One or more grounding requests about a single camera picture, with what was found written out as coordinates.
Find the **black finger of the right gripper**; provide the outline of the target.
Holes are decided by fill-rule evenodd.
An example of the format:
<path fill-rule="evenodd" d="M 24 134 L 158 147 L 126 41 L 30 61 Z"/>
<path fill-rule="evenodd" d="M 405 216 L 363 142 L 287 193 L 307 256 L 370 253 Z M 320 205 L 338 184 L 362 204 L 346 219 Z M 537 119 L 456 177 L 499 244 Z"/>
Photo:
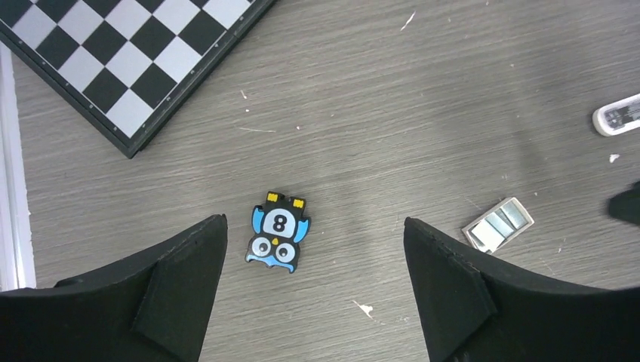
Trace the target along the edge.
<path fill-rule="evenodd" d="M 608 215 L 612 218 L 639 225 L 639 182 L 615 195 L 608 201 Z"/>

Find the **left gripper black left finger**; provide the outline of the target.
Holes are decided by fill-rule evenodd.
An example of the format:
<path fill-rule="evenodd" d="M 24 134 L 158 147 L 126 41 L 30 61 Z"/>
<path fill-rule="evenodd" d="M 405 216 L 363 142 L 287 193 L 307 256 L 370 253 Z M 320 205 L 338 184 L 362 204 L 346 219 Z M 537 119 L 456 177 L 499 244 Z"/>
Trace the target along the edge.
<path fill-rule="evenodd" d="M 197 361 L 227 247 L 213 215 L 49 288 L 1 294 L 3 361 Z"/>

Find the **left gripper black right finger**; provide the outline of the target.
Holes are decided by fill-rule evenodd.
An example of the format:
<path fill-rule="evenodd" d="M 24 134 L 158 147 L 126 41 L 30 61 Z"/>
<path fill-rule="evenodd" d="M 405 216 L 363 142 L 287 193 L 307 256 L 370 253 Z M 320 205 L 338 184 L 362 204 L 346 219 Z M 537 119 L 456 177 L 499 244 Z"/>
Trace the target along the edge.
<path fill-rule="evenodd" d="M 637 361 L 639 290 L 550 278 L 407 218 L 404 250 L 431 361 Z"/>

